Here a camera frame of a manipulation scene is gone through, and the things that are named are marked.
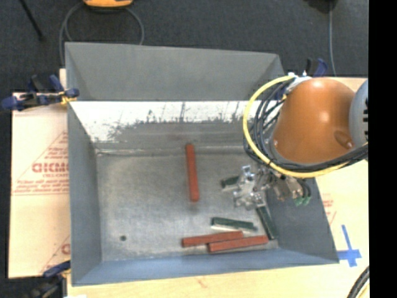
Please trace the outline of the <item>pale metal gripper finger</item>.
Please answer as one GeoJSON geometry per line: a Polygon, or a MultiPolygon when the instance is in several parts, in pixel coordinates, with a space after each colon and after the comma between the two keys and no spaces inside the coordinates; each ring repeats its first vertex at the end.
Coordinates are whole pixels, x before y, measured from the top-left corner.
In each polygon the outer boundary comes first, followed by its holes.
{"type": "Polygon", "coordinates": [[[257,169],[251,165],[242,166],[238,179],[239,190],[241,192],[251,192],[256,186],[257,179],[257,169]]]}
{"type": "Polygon", "coordinates": [[[253,210],[265,206],[266,199],[264,194],[259,191],[235,191],[233,192],[233,203],[235,207],[244,207],[246,210],[253,210]]]}

